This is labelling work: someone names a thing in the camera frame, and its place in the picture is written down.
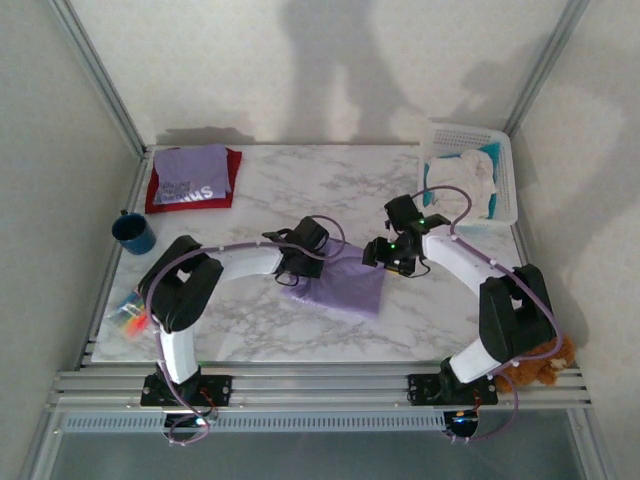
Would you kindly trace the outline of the plain purple t-shirt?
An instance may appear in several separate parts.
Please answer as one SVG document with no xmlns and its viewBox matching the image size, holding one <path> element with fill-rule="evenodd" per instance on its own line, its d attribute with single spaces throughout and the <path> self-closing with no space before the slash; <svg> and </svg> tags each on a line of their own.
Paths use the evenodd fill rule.
<svg viewBox="0 0 640 480">
<path fill-rule="evenodd" d="M 321 252 L 330 259 L 323 263 L 319 278 L 301 278 L 295 286 L 282 289 L 285 297 L 302 303 L 331 308 L 375 319 L 380 312 L 385 270 L 362 263 L 363 249 L 329 239 Z"/>
</svg>

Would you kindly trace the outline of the folded purple and red shirts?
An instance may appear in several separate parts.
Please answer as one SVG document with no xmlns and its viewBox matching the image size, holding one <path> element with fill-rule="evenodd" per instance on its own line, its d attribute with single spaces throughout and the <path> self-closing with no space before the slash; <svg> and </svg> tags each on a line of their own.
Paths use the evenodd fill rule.
<svg viewBox="0 0 640 480">
<path fill-rule="evenodd" d="M 150 180 L 145 195 L 144 211 L 146 214 L 170 213 L 189 210 L 205 210 L 205 209 L 229 209 L 232 206 L 236 179 L 242 163 L 243 154 L 240 151 L 227 148 L 227 164 L 229 172 L 229 183 L 231 192 L 227 193 L 224 198 L 205 199 L 197 201 L 189 201 L 183 203 L 174 203 L 167 205 L 156 205 L 153 203 L 155 194 L 159 187 L 159 178 L 156 173 L 155 166 L 151 166 Z"/>
</svg>

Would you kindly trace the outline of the white plastic basket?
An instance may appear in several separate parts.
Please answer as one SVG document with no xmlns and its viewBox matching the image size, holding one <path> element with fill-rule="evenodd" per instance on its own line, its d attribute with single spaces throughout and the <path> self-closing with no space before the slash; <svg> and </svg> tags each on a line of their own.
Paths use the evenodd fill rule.
<svg viewBox="0 0 640 480">
<path fill-rule="evenodd" d="M 496 145 L 499 148 L 496 154 L 491 156 L 496 193 L 488 203 L 489 217 L 477 220 L 465 218 L 461 225 L 478 228 L 511 227 L 518 220 L 516 182 L 511 141 L 501 131 L 451 123 L 430 123 L 420 142 L 420 189 L 426 187 L 431 158 L 455 157 L 465 150 L 481 150 L 487 145 Z"/>
</svg>

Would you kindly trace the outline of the folded purple printed t-shirt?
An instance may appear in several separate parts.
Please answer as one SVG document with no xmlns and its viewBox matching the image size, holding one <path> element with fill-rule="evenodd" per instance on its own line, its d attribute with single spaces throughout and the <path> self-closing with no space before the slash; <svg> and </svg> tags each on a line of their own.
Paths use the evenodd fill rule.
<svg viewBox="0 0 640 480">
<path fill-rule="evenodd" d="M 222 199 L 231 192 L 228 152 L 222 144 L 161 150 L 154 167 L 154 205 Z"/>
</svg>

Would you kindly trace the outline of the brown plush toy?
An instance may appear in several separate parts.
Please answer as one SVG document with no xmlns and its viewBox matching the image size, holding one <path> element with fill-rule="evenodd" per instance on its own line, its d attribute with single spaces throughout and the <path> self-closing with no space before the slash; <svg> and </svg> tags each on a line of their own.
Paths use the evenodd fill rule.
<svg viewBox="0 0 640 480">
<path fill-rule="evenodd" d="M 546 342 L 539 347 L 527 352 L 526 355 L 542 355 L 550 352 L 556 344 L 556 340 Z M 561 348 L 552 356 L 544 359 L 521 362 L 518 367 L 510 366 L 502 373 L 508 376 L 515 387 L 524 387 L 534 382 L 542 385 L 553 386 L 556 384 L 560 372 L 572 366 L 575 362 L 576 348 L 571 338 L 565 335 Z M 494 379 L 496 388 L 501 393 L 512 391 L 512 386 L 503 377 Z"/>
</svg>

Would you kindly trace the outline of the round base electronics board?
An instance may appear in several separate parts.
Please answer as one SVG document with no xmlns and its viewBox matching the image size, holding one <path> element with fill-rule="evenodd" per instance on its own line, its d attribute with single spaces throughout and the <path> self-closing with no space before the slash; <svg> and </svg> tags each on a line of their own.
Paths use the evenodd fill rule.
<svg viewBox="0 0 640 480">
<path fill-rule="evenodd" d="M 447 411 L 444 413 L 444 419 L 445 434 L 453 439 L 470 439 L 479 426 L 479 415 L 476 410 Z"/>
<path fill-rule="evenodd" d="M 212 426 L 209 415 L 203 418 L 194 414 L 167 414 L 164 420 L 164 436 L 175 442 L 186 442 L 194 437 L 203 435 L 207 428 Z"/>
</svg>

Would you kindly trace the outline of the dark blue mug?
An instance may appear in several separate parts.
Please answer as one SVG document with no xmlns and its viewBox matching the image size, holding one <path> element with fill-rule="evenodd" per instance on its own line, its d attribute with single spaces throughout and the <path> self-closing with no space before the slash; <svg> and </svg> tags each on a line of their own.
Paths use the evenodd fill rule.
<svg viewBox="0 0 640 480">
<path fill-rule="evenodd" d="M 139 213 L 121 210 L 111 227 L 113 238 L 132 255 L 149 253 L 156 244 L 156 235 L 148 220 Z"/>
</svg>

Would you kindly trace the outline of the pack of coloured markers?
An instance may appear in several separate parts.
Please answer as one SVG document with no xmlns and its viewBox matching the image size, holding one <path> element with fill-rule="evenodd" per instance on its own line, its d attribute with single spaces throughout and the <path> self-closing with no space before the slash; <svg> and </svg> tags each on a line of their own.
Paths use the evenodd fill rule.
<svg viewBox="0 0 640 480">
<path fill-rule="evenodd" d="M 144 299 L 133 289 L 117 307 L 107 315 L 107 321 L 128 337 L 142 333 L 149 325 Z"/>
</svg>

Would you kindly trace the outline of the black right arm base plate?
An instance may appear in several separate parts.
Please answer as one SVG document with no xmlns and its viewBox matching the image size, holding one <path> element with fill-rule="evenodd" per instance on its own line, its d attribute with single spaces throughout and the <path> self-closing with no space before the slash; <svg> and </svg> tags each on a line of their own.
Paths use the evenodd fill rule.
<svg viewBox="0 0 640 480">
<path fill-rule="evenodd" d="M 486 377 L 471 383 L 460 383 L 440 374 L 411 374 L 407 376 L 407 380 L 407 400 L 412 406 L 474 406 L 498 403 L 496 386 Z"/>
</svg>

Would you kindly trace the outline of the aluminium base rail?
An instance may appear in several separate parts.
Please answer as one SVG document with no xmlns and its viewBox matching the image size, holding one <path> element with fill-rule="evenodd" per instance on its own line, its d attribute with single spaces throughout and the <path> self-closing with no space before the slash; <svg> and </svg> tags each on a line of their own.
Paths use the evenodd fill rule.
<svg viewBox="0 0 640 480">
<path fill-rule="evenodd" d="M 216 364 L 203 374 L 232 378 L 228 411 L 406 411 L 410 374 L 433 364 Z M 139 410 L 150 364 L 95 364 L 58 373 L 45 406 Z"/>
</svg>

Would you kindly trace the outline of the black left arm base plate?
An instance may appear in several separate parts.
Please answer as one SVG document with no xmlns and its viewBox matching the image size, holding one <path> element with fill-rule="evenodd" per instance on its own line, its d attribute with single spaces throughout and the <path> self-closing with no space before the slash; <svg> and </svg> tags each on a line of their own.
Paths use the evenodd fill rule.
<svg viewBox="0 0 640 480">
<path fill-rule="evenodd" d="M 231 396 L 232 380 L 233 377 L 227 375 L 200 375 L 184 384 L 174 384 L 174 389 L 191 406 L 227 407 Z M 144 407 L 181 406 L 159 372 L 145 378 L 140 404 Z"/>
</svg>

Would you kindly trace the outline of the aluminium side rail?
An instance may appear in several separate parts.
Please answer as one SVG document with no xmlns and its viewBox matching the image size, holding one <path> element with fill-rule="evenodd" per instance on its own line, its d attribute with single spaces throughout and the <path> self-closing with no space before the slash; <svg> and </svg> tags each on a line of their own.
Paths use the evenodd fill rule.
<svg viewBox="0 0 640 480">
<path fill-rule="evenodd" d="M 135 208 L 151 156 L 152 152 L 150 150 L 147 150 L 140 157 L 126 202 L 121 206 L 121 210 L 130 211 Z M 72 367 L 73 370 L 81 369 L 84 365 L 85 357 L 87 355 L 90 355 L 88 354 L 88 348 L 95 342 L 95 338 L 97 337 L 97 334 L 99 332 L 100 324 L 102 322 L 109 294 L 113 285 L 115 273 L 120 261 L 121 252 L 122 247 L 117 241 L 115 241 L 112 245 L 108 257 L 104 275 L 101 279 L 99 290 L 97 292 L 97 297 L 91 309 L 91 315 L 89 317 L 89 323 L 84 338 L 80 344 L 78 354 L 76 355 Z"/>
</svg>

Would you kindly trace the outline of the aluminium frame post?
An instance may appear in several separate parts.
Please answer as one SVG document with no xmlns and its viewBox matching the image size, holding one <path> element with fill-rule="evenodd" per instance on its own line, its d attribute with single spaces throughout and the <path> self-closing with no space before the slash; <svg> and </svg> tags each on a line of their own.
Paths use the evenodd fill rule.
<svg viewBox="0 0 640 480">
<path fill-rule="evenodd" d="M 87 68 L 98 93 L 105 100 L 107 109 L 113 114 L 114 120 L 124 134 L 125 139 L 138 157 L 144 157 L 147 153 L 146 143 L 71 0 L 46 0 L 46 2 L 69 37 L 71 45 L 78 52 L 81 62 Z"/>
<path fill-rule="evenodd" d="M 509 137 L 521 127 L 590 3 L 591 0 L 567 0 L 504 124 L 502 131 Z"/>
</svg>

